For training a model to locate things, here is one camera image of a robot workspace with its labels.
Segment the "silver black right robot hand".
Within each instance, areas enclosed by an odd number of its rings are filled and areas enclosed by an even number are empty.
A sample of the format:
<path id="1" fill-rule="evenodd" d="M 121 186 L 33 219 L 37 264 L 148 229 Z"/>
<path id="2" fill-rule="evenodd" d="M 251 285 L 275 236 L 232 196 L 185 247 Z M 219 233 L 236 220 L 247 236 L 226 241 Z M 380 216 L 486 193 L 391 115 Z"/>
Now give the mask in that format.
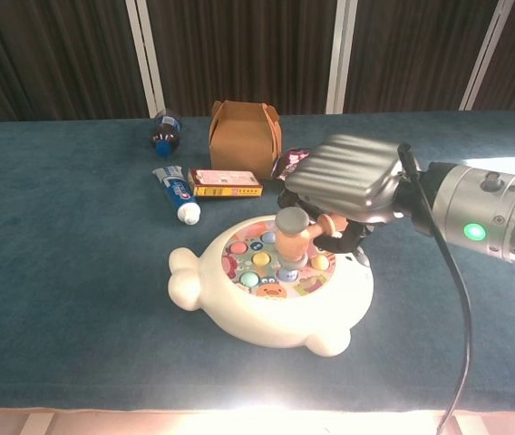
<path id="1" fill-rule="evenodd" d="M 281 208 L 300 207 L 316 220 L 323 214 L 345 219 L 340 237 L 318 236 L 314 244 L 334 254 L 354 252 L 376 226 L 404 216 L 396 202 L 403 180 L 399 144 L 345 134 L 327 137 L 297 163 L 278 196 Z"/>

